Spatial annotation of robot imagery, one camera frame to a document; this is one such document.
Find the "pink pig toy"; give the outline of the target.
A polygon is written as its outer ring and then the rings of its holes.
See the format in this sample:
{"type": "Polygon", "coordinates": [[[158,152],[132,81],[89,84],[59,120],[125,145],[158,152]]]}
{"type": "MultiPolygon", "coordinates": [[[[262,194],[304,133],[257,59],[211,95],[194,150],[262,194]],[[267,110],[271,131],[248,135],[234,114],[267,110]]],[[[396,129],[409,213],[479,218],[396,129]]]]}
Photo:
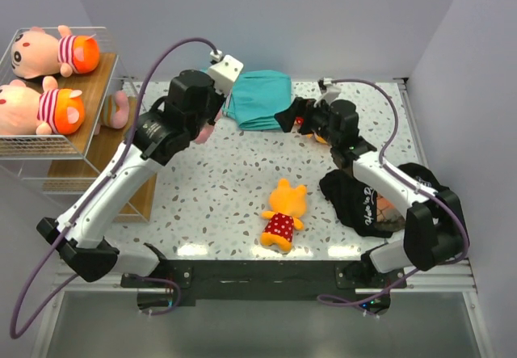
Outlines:
{"type": "Polygon", "coordinates": [[[216,115],[216,118],[214,120],[214,124],[207,123],[203,129],[200,131],[200,134],[198,137],[193,141],[195,144],[200,145],[205,143],[212,133],[214,132],[214,129],[216,127],[217,121],[222,117],[222,111],[219,111],[216,115]]]}

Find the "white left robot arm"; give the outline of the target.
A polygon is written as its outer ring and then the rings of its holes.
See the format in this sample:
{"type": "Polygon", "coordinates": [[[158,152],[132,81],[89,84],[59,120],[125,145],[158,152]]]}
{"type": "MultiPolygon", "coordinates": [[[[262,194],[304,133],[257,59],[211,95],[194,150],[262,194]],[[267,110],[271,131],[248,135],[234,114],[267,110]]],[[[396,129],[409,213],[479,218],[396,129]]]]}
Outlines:
{"type": "Polygon", "coordinates": [[[167,95],[138,116],[134,128],[99,177],[57,218],[43,218],[37,231],[81,278],[94,282],[109,272],[137,274],[149,287],[162,285],[167,267],[151,246],[122,251],[105,233],[120,210],[177,153],[216,123],[239,69],[184,70],[170,81],[167,95]]]}

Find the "pink pig striped shirt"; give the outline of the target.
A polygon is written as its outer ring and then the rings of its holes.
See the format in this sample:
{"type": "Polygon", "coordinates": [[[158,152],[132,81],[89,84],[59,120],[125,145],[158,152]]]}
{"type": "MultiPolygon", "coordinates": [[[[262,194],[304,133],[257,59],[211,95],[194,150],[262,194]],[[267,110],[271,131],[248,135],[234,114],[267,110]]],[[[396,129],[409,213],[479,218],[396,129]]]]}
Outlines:
{"type": "Polygon", "coordinates": [[[95,127],[95,135],[99,134],[102,126],[113,129],[124,128],[128,123],[129,112],[128,96],[123,91],[116,91],[106,97],[95,127]]]}

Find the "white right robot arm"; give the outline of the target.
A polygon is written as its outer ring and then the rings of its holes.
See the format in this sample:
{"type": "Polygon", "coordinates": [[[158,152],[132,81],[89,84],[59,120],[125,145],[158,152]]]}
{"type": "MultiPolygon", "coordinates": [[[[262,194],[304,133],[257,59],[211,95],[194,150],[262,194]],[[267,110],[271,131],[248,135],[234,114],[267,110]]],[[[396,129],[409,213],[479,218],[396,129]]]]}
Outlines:
{"type": "Polygon", "coordinates": [[[313,133],[330,144],[338,169],[378,192],[405,219],[402,240],[362,255],[359,276],[365,285],[379,287],[395,269],[428,271],[466,257],[469,237],[459,197],[449,189],[428,187],[385,160],[360,136],[359,115],[352,102],[295,98],[287,109],[275,114],[286,133],[296,118],[303,120],[301,134],[313,133]]]}

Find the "black-haired doll orange pants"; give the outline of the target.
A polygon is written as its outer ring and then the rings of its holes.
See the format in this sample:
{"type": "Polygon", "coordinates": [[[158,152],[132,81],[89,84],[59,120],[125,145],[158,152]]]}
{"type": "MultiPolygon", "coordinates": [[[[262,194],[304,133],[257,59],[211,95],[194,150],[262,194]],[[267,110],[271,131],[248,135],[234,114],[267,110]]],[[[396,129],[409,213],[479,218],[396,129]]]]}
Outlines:
{"type": "Polygon", "coordinates": [[[60,36],[49,35],[41,27],[18,34],[11,45],[11,68],[23,79],[60,74],[88,74],[100,61],[100,49],[93,36],[75,35],[60,25],[60,36]]]}

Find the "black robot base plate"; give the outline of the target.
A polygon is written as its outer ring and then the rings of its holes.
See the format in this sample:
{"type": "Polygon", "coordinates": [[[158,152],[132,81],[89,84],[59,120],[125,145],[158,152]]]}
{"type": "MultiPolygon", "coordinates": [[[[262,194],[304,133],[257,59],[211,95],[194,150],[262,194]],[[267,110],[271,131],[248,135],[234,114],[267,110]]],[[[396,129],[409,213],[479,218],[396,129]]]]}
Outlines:
{"type": "Polygon", "coordinates": [[[405,275],[401,269],[380,273],[364,261],[339,260],[181,260],[162,259],[144,279],[122,276],[124,289],[137,289],[140,309],[198,301],[313,301],[326,296],[361,301],[358,289],[385,289],[405,275]]]}

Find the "face-up doll orange hat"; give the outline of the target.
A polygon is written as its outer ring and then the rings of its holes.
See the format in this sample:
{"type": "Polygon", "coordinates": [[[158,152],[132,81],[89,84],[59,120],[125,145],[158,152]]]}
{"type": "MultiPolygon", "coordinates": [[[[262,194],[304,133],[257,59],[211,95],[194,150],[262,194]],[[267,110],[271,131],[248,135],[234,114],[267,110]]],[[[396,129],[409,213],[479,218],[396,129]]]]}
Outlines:
{"type": "Polygon", "coordinates": [[[1,86],[3,136],[70,135],[83,124],[86,111],[82,91],[60,89],[46,76],[40,93],[15,79],[1,86]]]}

